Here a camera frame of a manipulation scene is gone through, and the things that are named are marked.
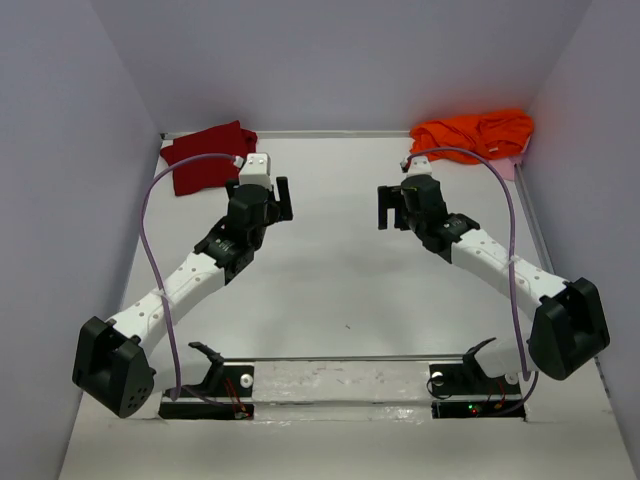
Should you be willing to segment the orange t-shirt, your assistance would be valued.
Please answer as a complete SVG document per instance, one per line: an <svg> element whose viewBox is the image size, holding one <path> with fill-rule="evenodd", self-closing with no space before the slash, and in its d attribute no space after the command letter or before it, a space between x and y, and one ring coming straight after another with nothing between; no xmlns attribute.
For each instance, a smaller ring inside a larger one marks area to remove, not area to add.
<svg viewBox="0 0 640 480"><path fill-rule="evenodd" d="M411 153L436 147L465 149L490 160L520 155L534 133L534 121L523 110L429 120L413 127Z"/></svg>

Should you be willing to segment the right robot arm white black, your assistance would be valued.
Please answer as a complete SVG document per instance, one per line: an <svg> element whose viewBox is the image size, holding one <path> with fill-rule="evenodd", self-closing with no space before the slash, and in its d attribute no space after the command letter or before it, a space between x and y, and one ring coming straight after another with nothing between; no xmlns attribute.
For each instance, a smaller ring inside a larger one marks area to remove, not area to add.
<svg viewBox="0 0 640 480"><path fill-rule="evenodd" d="M379 229L412 232L427 251L484 281L531 322L464 354L460 379L468 390L482 392L496 378L527 372L562 381L609 346L604 309L591 281L569 281L510 254L477 222L450 212L431 176L381 186L377 201Z"/></svg>

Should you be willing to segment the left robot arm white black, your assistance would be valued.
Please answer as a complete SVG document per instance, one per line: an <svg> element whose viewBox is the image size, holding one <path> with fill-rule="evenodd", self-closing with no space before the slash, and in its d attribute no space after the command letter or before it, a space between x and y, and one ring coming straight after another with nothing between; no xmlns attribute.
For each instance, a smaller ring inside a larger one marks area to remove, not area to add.
<svg viewBox="0 0 640 480"><path fill-rule="evenodd" d="M226 215L162 287L108 320L90 318L80 329L72 381L120 418L136 413L155 392L209 395L224 379L223 357L202 342L189 343L196 360L180 362L179 373L153 368L150 356L163 338L174 344L174 326L253 261L269 226L293 218L285 176L271 187L232 181L227 193Z"/></svg>

